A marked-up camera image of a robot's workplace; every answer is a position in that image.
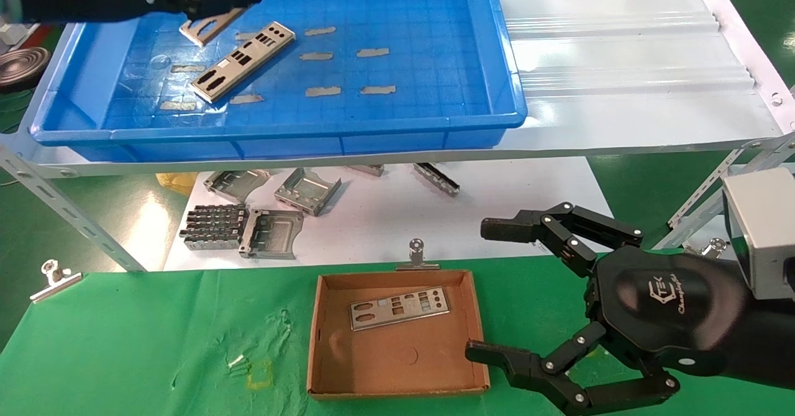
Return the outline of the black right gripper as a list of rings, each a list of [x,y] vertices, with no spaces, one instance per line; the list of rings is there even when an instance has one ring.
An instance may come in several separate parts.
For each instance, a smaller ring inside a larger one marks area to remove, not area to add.
[[[569,202],[520,210],[511,219],[486,218],[480,235],[540,243],[577,276],[591,276],[588,317],[597,322],[548,356],[468,340],[466,359],[502,369],[511,387],[542,394],[565,415],[596,415],[663,404],[679,391],[663,368],[693,376],[727,370],[730,335],[752,301],[735,263],[642,251],[642,230]],[[584,240],[613,252],[597,261]],[[599,343],[642,378],[593,387],[573,382],[567,371]]]

